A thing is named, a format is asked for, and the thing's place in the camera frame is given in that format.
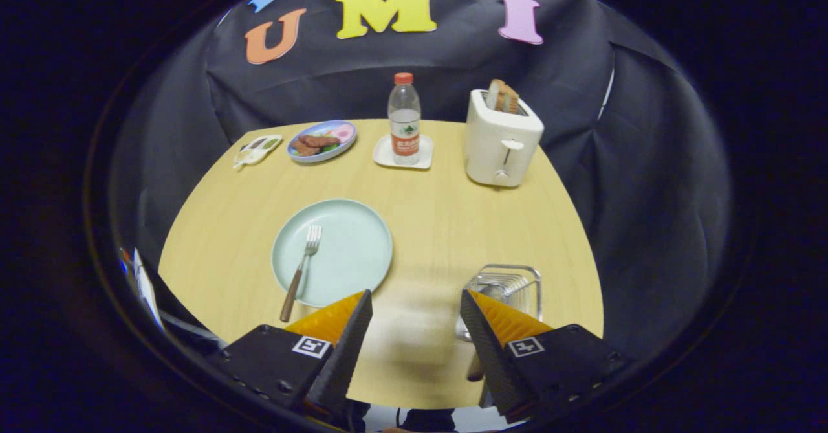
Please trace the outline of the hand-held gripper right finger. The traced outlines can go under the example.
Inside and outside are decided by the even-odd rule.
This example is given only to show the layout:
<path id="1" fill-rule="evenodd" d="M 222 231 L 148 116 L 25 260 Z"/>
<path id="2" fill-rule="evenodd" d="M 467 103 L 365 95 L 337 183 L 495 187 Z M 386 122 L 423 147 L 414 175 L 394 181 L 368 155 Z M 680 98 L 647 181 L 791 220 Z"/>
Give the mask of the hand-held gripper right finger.
<path id="1" fill-rule="evenodd" d="M 609 389 L 631 365 L 625 353 L 578 324 L 558 329 L 465 289 L 459 314 L 485 383 L 507 421 L 558 421 Z"/>

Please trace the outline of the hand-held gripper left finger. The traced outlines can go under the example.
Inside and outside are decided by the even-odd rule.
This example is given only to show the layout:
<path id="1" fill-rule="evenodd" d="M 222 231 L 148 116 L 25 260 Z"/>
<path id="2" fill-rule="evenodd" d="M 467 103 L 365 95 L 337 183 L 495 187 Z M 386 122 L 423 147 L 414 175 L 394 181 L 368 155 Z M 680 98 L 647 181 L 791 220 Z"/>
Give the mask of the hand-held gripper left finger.
<path id="1" fill-rule="evenodd" d="M 364 289 L 284 328 L 261 324 L 210 363 L 269 403 L 332 420 L 346 404 L 372 317 L 372 292 Z"/>

